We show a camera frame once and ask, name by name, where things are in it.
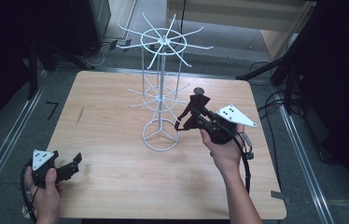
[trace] gray floor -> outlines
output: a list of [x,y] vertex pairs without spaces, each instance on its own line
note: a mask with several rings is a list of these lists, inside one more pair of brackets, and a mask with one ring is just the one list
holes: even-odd
[[[148,5],[144,4],[145,2],[146,1],[142,0],[138,1],[131,29],[136,28],[136,25],[140,27],[140,29],[143,28],[142,25],[139,26],[139,24],[143,21],[140,21],[141,13],[145,12],[146,15],[148,15]],[[154,18],[155,16],[157,16],[157,14],[153,14],[153,18],[150,18],[150,20],[156,22],[154,24],[162,24],[161,19]],[[184,23],[184,29],[192,31],[198,25],[200,24]],[[215,29],[214,26],[205,24],[204,27],[206,29],[203,29],[202,32],[198,34],[199,38],[192,40],[195,41],[192,43],[206,46],[215,45],[219,46],[220,49],[217,49],[210,55],[209,51],[188,51],[185,54],[185,59],[188,63],[192,64],[192,67],[188,68],[183,66],[184,69],[182,71],[184,76],[233,78],[235,76],[247,74],[250,70],[254,70],[264,64],[254,64],[255,62],[266,62],[269,60],[268,53],[266,49],[263,48],[263,42],[261,42],[262,37],[258,35],[258,31],[240,29],[239,33],[244,34],[246,38],[242,40],[235,38],[237,39],[236,43],[239,45],[239,48],[231,49],[231,45],[226,44],[233,43],[233,39],[222,41],[223,36],[220,36],[220,34],[218,34],[219,37],[215,38],[214,32],[209,33],[209,30]],[[220,26],[219,30],[221,29],[225,31],[225,29],[232,29],[232,27]],[[203,32],[209,33],[209,38],[205,38],[206,35]],[[128,38],[131,38],[133,41],[137,39],[131,35],[128,35]],[[114,49],[111,51],[104,49],[102,53],[105,56],[105,60],[101,65],[96,66],[97,71],[118,72],[124,69],[136,69],[127,70],[135,73],[140,71],[140,49],[131,49],[127,52],[122,52],[121,49]],[[146,55],[147,60],[151,58],[152,55]],[[100,63],[102,59],[100,52],[97,52],[94,56],[86,60],[90,63]],[[30,114],[28,122],[24,124],[20,136],[15,139],[14,145],[11,148],[12,150],[8,152],[7,158],[3,162],[3,167],[0,171],[0,223],[29,223],[28,220],[21,215],[22,201],[21,194],[18,191],[20,186],[19,179],[21,167],[31,157],[33,149],[45,149],[47,147],[56,122],[61,115],[67,94],[71,89],[77,72],[80,71],[79,68],[61,57],[58,57],[58,63],[59,67],[55,72],[45,72],[44,75],[41,76],[42,79],[39,82],[43,89],[38,101],[36,101],[35,109]],[[178,60],[168,60],[168,71],[177,71],[177,66]],[[266,72],[250,80],[257,107],[264,106],[268,96],[276,91],[276,89],[281,90],[283,88],[270,85],[270,76],[271,73]],[[7,145],[6,137],[27,103],[27,93],[28,86],[25,85],[0,112],[0,149],[3,148],[3,145]],[[47,101],[59,103],[51,119],[48,118],[52,112],[52,105],[46,104]],[[291,118],[295,122],[295,127],[302,141],[307,158],[312,165],[318,184],[328,202],[328,208],[332,214],[332,219],[335,223],[349,223],[349,172],[339,164],[326,164],[322,162],[319,159],[316,144],[305,120],[298,115],[293,115]],[[286,205],[287,217],[281,222],[321,222],[317,212],[318,210],[315,207],[314,198],[305,180],[304,172],[299,163],[299,157],[289,137],[280,109],[271,113],[268,119],[269,120],[264,118],[261,121],[267,143],[272,153],[272,160],[274,161],[275,159],[274,155],[276,155],[277,158],[277,168],[283,193],[287,198],[291,199],[291,203]],[[106,223],[162,222],[163,221],[160,220],[111,220]],[[81,223],[81,220],[62,219],[61,223]],[[265,223],[276,223],[276,221],[265,220]]]

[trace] white plastic part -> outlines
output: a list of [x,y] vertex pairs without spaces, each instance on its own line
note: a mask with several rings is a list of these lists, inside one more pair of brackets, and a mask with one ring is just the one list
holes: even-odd
[[229,122],[239,123],[239,124],[247,125],[254,128],[257,127],[257,124],[253,122],[253,120],[248,118],[244,113],[242,113],[234,105],[227,105],[226,107],[219,109],[216,113],[221,118],[226,119]]
[[33,166],[32,169],[36,171],[40,168],[44,163],[49,161],[53,157],[53,152],[40,151],[35,149],[33,152]]
[[[154,57],[152,58],[149,66],[147,69],[150,69],[152,64],[156,61],[158,58],[157,56],[170,56],[170,55],[176,55],[180,61],[185,64],[188,67],[191,67],[190,64],[188,64],[184,59],[183,55],[181,54],[187,47],[195,48],[195,49],[211,49],[213,46],[209,47],[202,47],[197,45],[191,45],[187,42],[187,39],[185,38],[186,35],[193,35],[196,33],[199,33],[201,29],[197,31],[193,31],[187,34],[180,34],[179,32],[175,31],[173,29],[173,25],[175,23],[175,14],[172,19],[172,23],[169,26],[169,28],[155,28],[151,22],[147,19],[145,14],[143,13],[143,17],[145,21],[149,24],[151,29],[145,31],[144,33],[135,32],[130,29],[126,29],[118,24],[118,27],[121,28],[124,31],[131,32],[137,35],[140,35],[140,44],[138,45],[130,45],[130,46],[121,46],[117,45],[120,49],[132,49],[136,47],[143,47],[144,49],[148,50],[150,53],[154,54]],[[151,45],[159,45],[157,50],[152,50],[149,48]]]

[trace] table surface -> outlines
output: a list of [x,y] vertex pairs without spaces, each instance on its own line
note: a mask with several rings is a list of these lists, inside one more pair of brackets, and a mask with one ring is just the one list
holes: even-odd
[[[155,77],[147,77],[156,82]],[[166,87],[174,90],[176,81],[176,77],[167,77]],[[181,132],[178,144],[163,152],[144,143],[142,132],[154,113],[145,105],[129,107],[143,103],[141,94],[129,91],[142,91],[142,83],[141,75],[77,75],[47,149],[58,150],[58,167],[78,152],[83,157],[79,172],[63,182],[61,217],[229,218],[222,177],[202,144],[199,130]],[[245,128],[255,153],[255,159],[249,161],[250,196],[261,218],[284,218],[284,202],[271,197],[271,190],[280,190],[249,84],[180,77],[179,87],[185,87],[178,93],[179,101],[188,103],[193,89],[202,87],[211,98],[206,105],[209,110],[233,104],[256,122],[257,128]],[[170,97],[165,99],[168,105],[172,104]],[[176,104],[174,114],[180,115],[186,105]],[[162,113],[162,117],[175,120],[170,112]],[[164,128],[175,133],[171,125]],[[163,144],[154,145],[157,147],[172,144],[161,136],[153,140],[157,141],[151,144]],[[240,169],[244,177],[242,164]]]

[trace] human hand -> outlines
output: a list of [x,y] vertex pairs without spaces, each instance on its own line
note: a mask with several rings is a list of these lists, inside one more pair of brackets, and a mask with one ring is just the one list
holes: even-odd
[[61,185],[56,185],[56,170],[50,168],[46,175],[46,187],[35,186],[32,178],[32,167],[27,167],[25,174],[26,184],[30,186],[33,204],[37,211],[37,223],[58,223],[61,204]]
[[[243,133],[244,125],[238,124],[236,129],[238,133]],[[233,140],[230,140],[225,145],[214,144],[206,130],[201,130],[201,137],[204,145],[210,149],[215,165],[224,178],[229,175],[238,175],[240,173],[239,164],[242,152]],[[240,136],[236,136],[236,138],[242,146],[243,141],[240,139]]]

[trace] hand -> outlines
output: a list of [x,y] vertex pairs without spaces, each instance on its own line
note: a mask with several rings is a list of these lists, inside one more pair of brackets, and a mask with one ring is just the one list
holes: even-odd
[[[244,133],[244,125],[238,124],[238,133]],[[239,171],[242,151],[233,140],[225,145],[212,143],[209,134],[201,130],[203,143],[210,149],[215,165],[224,178],[226,185],[230,223],[262,223],[256,207],[247,193]],[[236,136],[239,144],[243,141]]]
[[[236,129],[238,133],[243,133],[244,125],[238,124]],[[201,137],[202,142],[210,149],[215,165],[223,177],[240,173],[239,165],[242,152],[233,140],[230,140],[225,145],[214,144],[210,139],[209,133],[205,130],[201,130]],[[243,141],[240,139],[240,136],[237,136],[237,139],[242,145]]]
[[33,183],[32,167],[27,167],[25,174],[26,183],[30,186],[31,195],[33,198],[33,204],[37,211],[37,223],[58,223],[59,210],[61,204],[60,192],[63,191],[63,187],[55,185],[56,170],[50,168],[46,175],[46,187],[38,188]]

